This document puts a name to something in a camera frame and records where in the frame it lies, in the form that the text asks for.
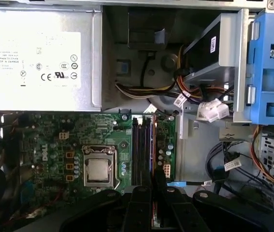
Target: motherboard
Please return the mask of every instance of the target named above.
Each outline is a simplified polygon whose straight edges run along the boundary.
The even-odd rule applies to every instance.
[[[130,114],[29,114],[22,128],[22,165],[32,178],[21,191],[35,218],[115,189],[141,185],[141,170],[162,166],[174,177],[175,118]]]

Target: power supply label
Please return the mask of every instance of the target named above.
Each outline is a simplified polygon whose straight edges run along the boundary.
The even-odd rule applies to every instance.
[[[81,88],[80,33],[1,30],[0,82],[8,87]]]

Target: cable bundle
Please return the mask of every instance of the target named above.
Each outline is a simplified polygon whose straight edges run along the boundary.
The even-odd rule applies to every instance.
[[[253,141],[250,146],[250,154],[251,154],[253,162],[255,163],[257,168],[265,175],[265,178],[274,183],[274,177],[269,173],[269,171],[266,169],[266,167],[258,159],[258,157],[255,153],[255,149],[254,149],[254,143],[261,131],[262,131],[262,126],[258,125],[253,133]]]

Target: power supply unit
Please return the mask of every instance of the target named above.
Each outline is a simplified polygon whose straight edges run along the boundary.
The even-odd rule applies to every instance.
[[[0,8],[0,110],[113,107],[109,31],[97,6]]]
[[[234,81],[237,14],[220,14],[183,52],[196,84]]]

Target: barcode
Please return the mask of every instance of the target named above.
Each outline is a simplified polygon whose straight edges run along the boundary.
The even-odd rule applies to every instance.
[[[210,53],[212,53],[212,52],[215,51],[215,42],[216,42],[216,36],[214,36],[214,37],[211,39],[211,43],[210,43]]]
[[[175,101],[175,104],[176,104],[176,105],[180,105],[180,104],[181,104],[181,100],[179,100],[179,99],[176,100],[176,101]]]

